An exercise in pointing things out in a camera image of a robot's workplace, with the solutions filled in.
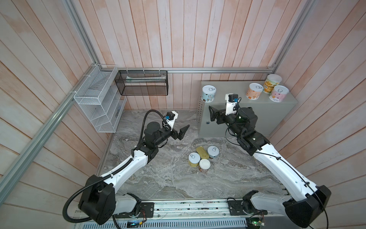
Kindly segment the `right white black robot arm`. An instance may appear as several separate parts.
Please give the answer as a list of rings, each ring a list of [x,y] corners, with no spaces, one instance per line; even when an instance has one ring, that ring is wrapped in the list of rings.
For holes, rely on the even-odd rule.
[[[290,165],[270,141],[255,130],[257,116],[250,107],[234,106],[227,113],[209,107],[210,119],[225,124],[240,146],[250,156],[262,163],[284,185],[287,196],[267,195],[253,190],[243,197],[244,212],[256,216],[269,211],[287,216],[300,228],[307,228],[322,213],[331,196],[325,185],[318,186]]]

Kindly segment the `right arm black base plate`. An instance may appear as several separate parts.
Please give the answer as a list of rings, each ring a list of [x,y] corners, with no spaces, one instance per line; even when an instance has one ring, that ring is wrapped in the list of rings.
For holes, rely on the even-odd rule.
[[[229,212],[231,216],[257,216],[257,215],[267,215],[266,210],[257,210],[254,208],[253,204],[247,200],[234,200],[229,198],[227,200]]]

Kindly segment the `pink label can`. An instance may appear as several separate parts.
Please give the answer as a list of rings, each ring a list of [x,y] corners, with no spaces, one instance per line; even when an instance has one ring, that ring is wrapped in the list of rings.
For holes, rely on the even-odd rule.
[[[290,92],[290,90],[282,85],[277,85],[273,88],[269,95],[269,99],[276,103],[281,103],[287,94]]]

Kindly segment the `orange yellow label can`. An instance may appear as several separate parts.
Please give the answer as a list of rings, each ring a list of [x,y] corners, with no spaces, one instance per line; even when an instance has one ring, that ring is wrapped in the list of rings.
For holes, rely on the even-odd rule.
[[[275,86],[282,82],[282,77],[277,74],[269,74],[264,83],[264,92],[269,94],[272,92]]]

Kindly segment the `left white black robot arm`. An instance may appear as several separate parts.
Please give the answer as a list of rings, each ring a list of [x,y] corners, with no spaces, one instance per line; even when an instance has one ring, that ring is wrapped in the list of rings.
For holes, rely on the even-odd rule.
[[[117,196],[120,187],[136,171],[146,166],[154,159],[169,138],[182,140],[189,126],[179,131],[173,128],[173,123],[165,122],[161,126],[158,122],[150,122],[141,132],[137,146],[131,156],[109,172],[97,177],[91,176],[85,187],[79,191],[81,199],[79,209],[87,215],[84,221],[94,220],[103,225],[109,218],[129,213],[138,216],[141,211],[141,199],[132,193]]]

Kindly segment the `brown label can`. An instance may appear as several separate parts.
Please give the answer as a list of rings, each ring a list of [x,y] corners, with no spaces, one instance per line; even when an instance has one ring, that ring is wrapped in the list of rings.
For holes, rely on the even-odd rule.
[[[250,100],[257,100],[263,91],[263,86],[258,83],[251,83],[246,92],[246,97]]]

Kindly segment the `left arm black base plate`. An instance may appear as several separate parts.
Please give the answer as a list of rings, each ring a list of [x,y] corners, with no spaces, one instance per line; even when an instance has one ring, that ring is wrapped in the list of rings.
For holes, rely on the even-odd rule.
[[[153,202],[143,202],[138,203],[132,209],[132,212],[126,214],[128,218],[142,218],[146,216],[147,218],[152,218],[154,213],[154,203]]]

